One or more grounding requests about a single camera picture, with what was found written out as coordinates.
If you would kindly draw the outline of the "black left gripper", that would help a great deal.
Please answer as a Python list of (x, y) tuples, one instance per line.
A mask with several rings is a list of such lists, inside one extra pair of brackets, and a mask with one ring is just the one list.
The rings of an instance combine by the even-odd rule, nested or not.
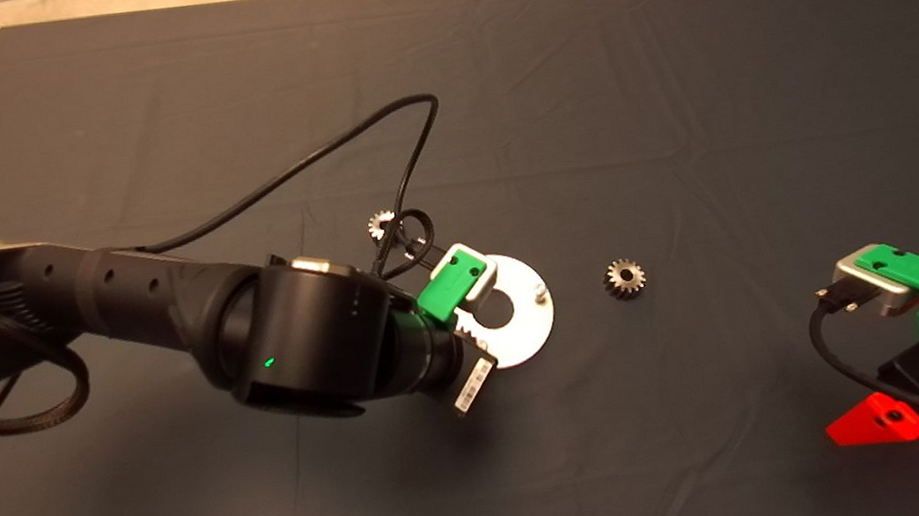
[(469, 336), (457, 338), (455, 342), (457, 352), (453, 368), (445, 377), (445, 391), (448, 409), (456, 416), (466, 416), (498, 366), (498, 360), (483, 341)]

